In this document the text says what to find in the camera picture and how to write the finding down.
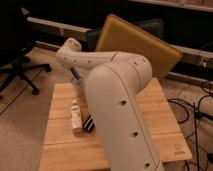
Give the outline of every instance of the white bottle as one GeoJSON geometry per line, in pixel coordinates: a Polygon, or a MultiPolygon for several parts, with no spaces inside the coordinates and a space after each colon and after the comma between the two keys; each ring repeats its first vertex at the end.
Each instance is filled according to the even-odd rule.
{"type": "Polygon", "coordinates": [[[82,129],[81,111],[80,106],[78,105],[76,100],[72,101],[70,112],[71,112],[71,124],[73,133],[82,132],[83,129],[82,129]]]}

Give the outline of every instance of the wooden panel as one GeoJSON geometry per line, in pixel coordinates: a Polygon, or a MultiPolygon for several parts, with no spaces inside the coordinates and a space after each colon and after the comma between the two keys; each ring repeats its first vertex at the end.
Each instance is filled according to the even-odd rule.
{"type": "MultiPolygon", "coordinates": [[[[181,133],[154,135],[152,139],[162,162],[187,160],[192,157],[181,133]]],[[[98,140],[44,146],[40,171],[101,168],[109,168],[109,164],[98,140]]]]}
{"type": "Polygon", "coordinates": [[[189,160],[192,158],[182,133],[154,135],[153,141],[162,162],[189,160]]]}
{"type": "MultiPolygon", "coordinates": [[[[84,97],[76,97],[71,84],[55,86],[40,171],[94,170],[109,167],[101,141],[91,134],[73,135],[69,107],[76,98],[83,118],[88,117],[84,97]]],[[[190,150],[157,79],[137,95],[142,116],[162,162],[191,159],[190,150]]]]}
{"type": "Polygon", "coordinates": [[[108,168],[98,141],[45,145],[40,171],[86,171],[108,168]]]}
{"type": "Polygon", "coordinates": [[[58,144],[67,142],[82,142],[82,141],[100,141],[96,131],[92,133],[82,132],[73,135],[71,127],[71,119],[53,119],[49,120],[46,130],[44,144],[58,144]]]}

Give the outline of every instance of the wooden tabletop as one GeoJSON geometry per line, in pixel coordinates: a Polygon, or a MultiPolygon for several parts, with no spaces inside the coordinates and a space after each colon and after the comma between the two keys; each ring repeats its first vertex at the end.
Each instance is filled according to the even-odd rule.
{"type": "MultiPolygon", "coordinates": [[[[109,168],[100,139],[91,134],[73,135],[69,108],[76,98],[72,85],[55,85],[44,140],[40,171],[78,171],[109,168]]],[[[162,162],[188,160],[191,152],[157,79],[137,95],[153,143],[162,162]]],[[[89,113],[81,99],[83,120],[89,113]]]]}

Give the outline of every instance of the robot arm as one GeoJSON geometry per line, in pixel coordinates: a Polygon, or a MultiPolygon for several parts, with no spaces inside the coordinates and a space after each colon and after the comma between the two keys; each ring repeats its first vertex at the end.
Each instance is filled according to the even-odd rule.
{"type": "Polygon", "coordinates": [[[59,62],[91,70],[85,78],[89,111],[112,171],[163,171],[136,94],[152,77],[142,55],[125,52],[74,52],[59,50],[59,62]]]}

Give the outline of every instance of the black cable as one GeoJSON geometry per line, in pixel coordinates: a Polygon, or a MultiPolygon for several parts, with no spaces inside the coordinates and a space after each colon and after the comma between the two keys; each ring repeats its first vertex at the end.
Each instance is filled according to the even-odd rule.
{"type": "Polygon", "coordinates": [[[183,171],[185,171],[185,167],[187,168],[187,171],[190,171],[189,163],[186,160],[184,161],[183,171]]]}
{"type": "Polygon", "coordinates": [[[181,103],[178,103],[178,102],[176,102],[174,100],[168,100],[168,102],[177,104],[177,105],[179,105],[180,107],[182,107],[185,110],[186,117],[182,121],[178,121],[179,124],[183,124],[183,123],[185,123],[185,122],[187,122],[189,120],[189,111],[186,109],[186,107],[184,105],[182,105],[181,103]]]}
{"type": "Polygon", "coordinates": [[[190,106],[190,107],[194,107],[192,104],[190,104],[189,102],[187,102],[186,100],[184,99],[180,99],[180,98],[171,98],[171,99],[168,99],[168,100],[172,100],[172,101],[180,101],[180,102],[183,102],[185,103],[186,105],[190,106]]]}
{"type": "MultiPolygon", "coordinates": [[[[197,125],[196,125],[196,128],[198,128],[199,125],[200,125],[200,120],[198,120],[198,123],[197,123],[197,125]]],[[[188,139],[188,138],[192,137],[194,134],[195,134],[195,131],[193,131],[191,134],[189,134],[189,135],[186,136],[185,138],[188,139]]]]}
{"type": "Polygon", "coordinates": [[[76,71],[76,69],[74,67],[72,67],[70,69],[70,71],[71,71],[72,75],[75,77],[76,80],[79,80],[81,78],[80,75],[78,74],[78,72],[76,71]]]}
{"type": "Polygon", "coordinates": [[[200,171],[200,158],[199,158],[199,150],[198,150],[198,136],[197,136],[197,124],[196,124],[196,108],[194,107],[194,129],[195,129],[195,147],[196,147],[196,157],[197,157],[197,170],[200,171]]]}
{"type": "Polygon", "coordinates": [[[210,94],[210,95],[213,96],[213,83],[212,83],[211,81],[208,80],[208,81],[202,82],[202,83],[201,83],[201,89],[202,89],[205,93],[210,94]]]}

